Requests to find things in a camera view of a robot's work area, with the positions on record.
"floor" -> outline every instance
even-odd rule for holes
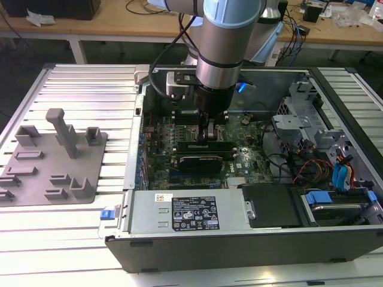
[[[45,63],[74,63],[72,51],[66,41],[29,40],[28,44],[16,40],[16,50],[0,51],[0,131],[17,109]],[[85,42],[89,63],[151,63],[165,44],[125,43],[126,53],[120,54],[115,42]],[[336,60],[328,60],[329,50],[303,49],[293,66],[296,67],[354,67],[369,85],[383,97],[383,54],[370,54],[364,64],[359,60],[364,51],[341,51]],[[187,49],[178,44],[160,61],[161,64],[179,64],[186,58]]]

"motherboard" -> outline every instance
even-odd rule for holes
[[[236,188],[246,183],[272,182],[269,165],[259,145],[264,124],[251,121],[251,115],[243,113],[227,115],[226,121],[215,127],[217,143],[232,144],[233,157],[223,158],[215,172],[210,169],[198,172],[179,168],[184,159],[195,157],[178,157],[178,167],[176,155],[179,144],[197,142],[198,125],[177,124],[174,117],[150,120],[146,128],[149,190]]]

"warning label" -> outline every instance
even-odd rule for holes
[[[173,197],[172,214],[174,231],[220,229],[214,196]]]

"white sticker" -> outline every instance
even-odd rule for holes
[[[156,193],[154,201],[172,201],[172,193]]]

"black box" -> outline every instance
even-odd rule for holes
[[[303,21],[316,23],[322,11],[322,7],[308,5],[303,15]]]
[[[10,17],[26,17],[30,12],[55,18],[91,20],[101,0],[0,0]]]

